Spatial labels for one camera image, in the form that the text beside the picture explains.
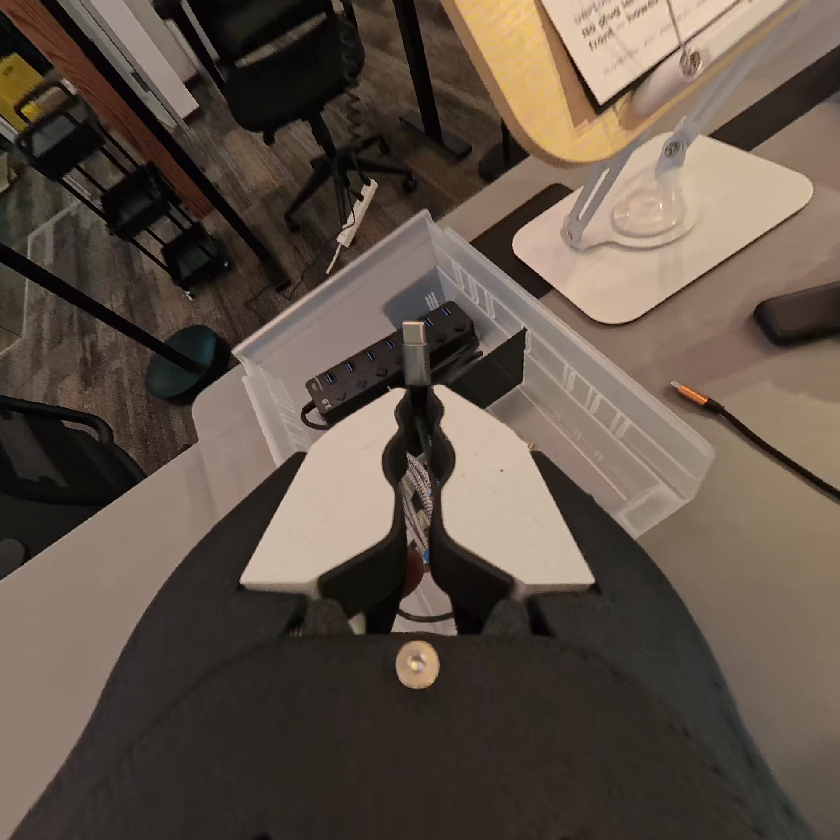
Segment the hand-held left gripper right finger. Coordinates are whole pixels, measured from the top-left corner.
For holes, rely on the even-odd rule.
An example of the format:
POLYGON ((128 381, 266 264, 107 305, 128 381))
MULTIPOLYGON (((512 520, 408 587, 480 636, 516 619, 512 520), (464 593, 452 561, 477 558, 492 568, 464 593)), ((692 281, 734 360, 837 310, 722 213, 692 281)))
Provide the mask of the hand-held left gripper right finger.
POLYGON ((498 603, 582 593, 595 576, 528 445, 445 385, 429 390, 430 573, 460 632, 498 603))

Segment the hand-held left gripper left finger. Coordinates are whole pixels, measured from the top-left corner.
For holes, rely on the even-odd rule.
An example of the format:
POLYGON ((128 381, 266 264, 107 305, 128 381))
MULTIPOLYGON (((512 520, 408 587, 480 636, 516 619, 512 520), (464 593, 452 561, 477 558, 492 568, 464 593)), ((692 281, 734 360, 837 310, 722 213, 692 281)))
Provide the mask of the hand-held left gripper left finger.
POLYGON ((252 592, 331 600, 388 634, 406 580, 408 390, 394 388, 310 447, 239 578, 252 592))

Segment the clear plastic bin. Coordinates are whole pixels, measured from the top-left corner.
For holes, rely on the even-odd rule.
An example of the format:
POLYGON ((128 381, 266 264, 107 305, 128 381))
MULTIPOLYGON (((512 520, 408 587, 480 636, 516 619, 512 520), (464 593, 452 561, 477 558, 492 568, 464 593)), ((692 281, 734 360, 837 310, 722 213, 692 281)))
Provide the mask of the clear plastic bin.
MULTIPOLYGON (((427 213, 235 349, 275 461, 291 459, 299 467, 333 427, 317 432, 302 423, 308 380, 448 302, 475 324, 476 359, 520 329, 528 331, 522 383, 484 410, 528 445, 549 487, 556 467, 593 498, 596 516, 611 517, 618 536, 630 539, 695 497, 711 465, 711 446, 427 213)), ((470 362, 431 388, 449 388, 470 362)))

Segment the black usb hub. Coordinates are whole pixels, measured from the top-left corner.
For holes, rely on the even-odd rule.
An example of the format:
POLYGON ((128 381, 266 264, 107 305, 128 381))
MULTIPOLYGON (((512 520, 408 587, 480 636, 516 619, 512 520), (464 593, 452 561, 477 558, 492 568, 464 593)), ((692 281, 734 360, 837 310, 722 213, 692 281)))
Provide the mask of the black usb hub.
MULTIPOLYGON (((479 336, 473 320, 453 302, 420 317, 427 327, 432 383, 476 359, 479 336)), ((397 329, 306 383, 310 401, 301 409, 305 427, 321 432, 395 387, 403 387, 402 329, 397 329)))

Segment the grey braided cable blue tape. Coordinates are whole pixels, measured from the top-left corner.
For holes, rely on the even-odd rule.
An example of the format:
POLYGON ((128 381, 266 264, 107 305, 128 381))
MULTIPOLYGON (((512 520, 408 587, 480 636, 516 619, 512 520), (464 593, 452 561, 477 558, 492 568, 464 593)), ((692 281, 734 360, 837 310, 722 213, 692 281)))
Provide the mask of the grey braided cable blue tape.
POLYGON ((409 444, 406 473, 401 483, 403 510, 410 543, 430 571, 431 526, 437 482, 431 469, 432 439, 427 425, 427 399, 432 385, 432 369, 427 343, 427 327, 422 321, 402 324, 402 363, 405 388, 411 398, 412 424, 421 455, 413 455, 409 444))

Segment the black cable orange band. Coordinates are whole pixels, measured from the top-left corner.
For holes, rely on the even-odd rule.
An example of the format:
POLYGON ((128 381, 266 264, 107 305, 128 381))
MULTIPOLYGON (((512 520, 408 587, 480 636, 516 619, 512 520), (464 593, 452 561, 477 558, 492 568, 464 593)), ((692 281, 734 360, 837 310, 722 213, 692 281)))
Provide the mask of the black cable orange band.
POLYGON ((797 478, 804 481, 804 483, 825 497, 831 498, 835 503, 839 503, 839 489, 837 487, 772 446, 745 423, 736 418, 724 405, 681 382, 672 381, 669 385, 682 399, 696 406, 702 412, 719 418, 732 431, 751 444, 755 449, 759 450, 763 455, 797 476, 797 478))

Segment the black divider plate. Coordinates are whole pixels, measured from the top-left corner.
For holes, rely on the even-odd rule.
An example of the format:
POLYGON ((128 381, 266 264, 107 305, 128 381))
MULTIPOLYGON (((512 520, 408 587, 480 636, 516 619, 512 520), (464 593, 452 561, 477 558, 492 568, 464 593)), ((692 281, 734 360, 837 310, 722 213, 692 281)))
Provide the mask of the black divider plate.
POLYGON ((528 336, 526 329, 520 329, 488 354, 471 361, 449 388, 480 409, 494 405, 523 381, 528 336))

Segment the black pole stand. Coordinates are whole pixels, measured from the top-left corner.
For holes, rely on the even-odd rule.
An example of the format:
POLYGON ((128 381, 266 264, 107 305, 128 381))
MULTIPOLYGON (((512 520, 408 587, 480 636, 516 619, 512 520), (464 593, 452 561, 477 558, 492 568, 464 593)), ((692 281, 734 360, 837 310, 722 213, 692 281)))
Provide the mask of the black pole stand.
POLYGON ((9 246, 1 245, 1 263, 151 351, 145 387, 157 399, 175 405, 192 404, 228 369, 231 352, 227 342, 205 325, 192 325, 161 340, 9 246))

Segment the black office chair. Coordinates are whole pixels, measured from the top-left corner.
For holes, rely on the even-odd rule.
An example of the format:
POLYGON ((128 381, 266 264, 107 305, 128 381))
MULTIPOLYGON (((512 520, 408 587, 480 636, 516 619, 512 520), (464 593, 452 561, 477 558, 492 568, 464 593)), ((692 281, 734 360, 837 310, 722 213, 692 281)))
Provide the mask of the black office chair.
POLYGON ((1 577, 145 478, 99 417, 2 395, 1 577))
POLYGON ((417 180, 407 168, 363 157, 376 147, 389 155, 391 147, 381 133, 364 135, 358 86, 364 68, 364 47, 351 2, 321 2, 323 20, 278 51, 255 63, 233 69, 223 86, 229 111, 244 130, 260 134, 272 145, 277 133, 294 122, 306 123, 322 154, 311 162, 311 174, 283 214, 296 233, 296 214, 327 182, 334 188, 340 222, 350 215, 349 200, 361 197, 350 173, 365 185, 372 174, 397 175, 402 189, 412 194, 417 180), (348 99, 346 116, 350 141, 338 146, 323 118, 334 100, 348 99))

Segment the white power strip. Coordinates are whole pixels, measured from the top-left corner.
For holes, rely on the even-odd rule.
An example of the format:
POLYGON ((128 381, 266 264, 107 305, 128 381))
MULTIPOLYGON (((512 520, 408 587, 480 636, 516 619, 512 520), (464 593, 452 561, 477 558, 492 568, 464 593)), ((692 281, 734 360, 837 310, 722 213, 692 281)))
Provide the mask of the white power strip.
POLYGON ((326 276, 331 273, 342 252, 352 246, 360 226, 364 221, 364 217, 373 202, 377 188, 378 183, 374 179, 370 179, 368 183, 362 186, 360 197, 354 201, 350 215, 347 217, 346 222, 336 237, 337 246, 329 265, 325 269, 326 276))

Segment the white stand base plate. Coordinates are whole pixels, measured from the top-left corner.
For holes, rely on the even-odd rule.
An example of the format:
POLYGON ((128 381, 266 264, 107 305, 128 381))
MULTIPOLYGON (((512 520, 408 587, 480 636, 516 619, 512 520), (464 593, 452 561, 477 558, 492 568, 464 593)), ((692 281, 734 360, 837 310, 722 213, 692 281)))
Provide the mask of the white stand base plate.
POLYGON ((670 134, 630 140, 593 164, 575 193, 526 223, 512 250, 589 319, 639 319, 812 199, 803 174, 714 140, 702 130, 752 68, 787 35, 804 2, 736 2, 677 47, 629 98, 652 119, 679 95, 701 99, 670 134))

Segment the wooden post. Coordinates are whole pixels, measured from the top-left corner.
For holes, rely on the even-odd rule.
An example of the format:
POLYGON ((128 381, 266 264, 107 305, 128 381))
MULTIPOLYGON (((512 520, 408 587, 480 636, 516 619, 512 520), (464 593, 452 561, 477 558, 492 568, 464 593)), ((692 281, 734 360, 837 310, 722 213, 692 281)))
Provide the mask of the wooden post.
POLYGON ((66 10, 38 1, 2 1, 1 8, 101 122, 156 165, 189 211, 204 218, 215 210, 201 170, 66 10))

